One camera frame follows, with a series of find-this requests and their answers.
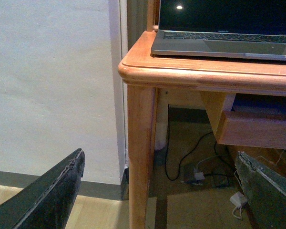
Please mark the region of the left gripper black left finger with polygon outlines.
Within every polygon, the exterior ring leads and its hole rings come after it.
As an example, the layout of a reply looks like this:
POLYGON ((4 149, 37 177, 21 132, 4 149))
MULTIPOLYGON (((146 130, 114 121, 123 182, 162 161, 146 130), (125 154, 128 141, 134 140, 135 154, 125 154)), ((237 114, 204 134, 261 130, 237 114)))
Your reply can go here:
POLYGON ((80 148, 0 205, 0 229, 66 227, 84 173, 80 148))

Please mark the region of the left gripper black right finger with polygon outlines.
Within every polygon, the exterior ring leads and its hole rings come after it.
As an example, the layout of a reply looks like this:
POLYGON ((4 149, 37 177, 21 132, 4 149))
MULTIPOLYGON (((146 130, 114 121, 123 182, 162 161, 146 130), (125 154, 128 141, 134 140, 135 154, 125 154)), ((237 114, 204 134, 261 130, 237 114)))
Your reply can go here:
POLYGON ((245 152, 238 152, 235 167, 259 227, 286 229, 286 178, 245 152))

